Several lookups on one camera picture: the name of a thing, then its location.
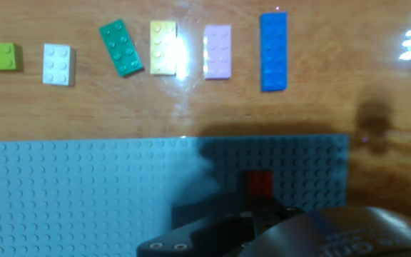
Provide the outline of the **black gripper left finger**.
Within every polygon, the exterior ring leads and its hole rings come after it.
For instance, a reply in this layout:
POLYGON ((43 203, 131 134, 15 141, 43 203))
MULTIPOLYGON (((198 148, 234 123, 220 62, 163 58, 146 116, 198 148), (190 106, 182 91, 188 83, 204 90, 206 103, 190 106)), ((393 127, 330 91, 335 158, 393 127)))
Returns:
POLYGON ((172 214, 172 229, 141 243, 138 257, 225 256, 255 239, 251 212, 172 214))

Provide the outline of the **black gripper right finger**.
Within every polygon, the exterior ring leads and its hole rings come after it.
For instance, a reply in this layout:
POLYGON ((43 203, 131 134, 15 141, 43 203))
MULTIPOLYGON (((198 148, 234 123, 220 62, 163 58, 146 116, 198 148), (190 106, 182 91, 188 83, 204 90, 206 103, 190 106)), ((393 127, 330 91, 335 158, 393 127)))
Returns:
POLYGON ((253 207, 255 234, 263 234, 279 223, 303 213, 303 209, 295 206, 286 206, 275 198, 257 200, 254 202, 253 207))

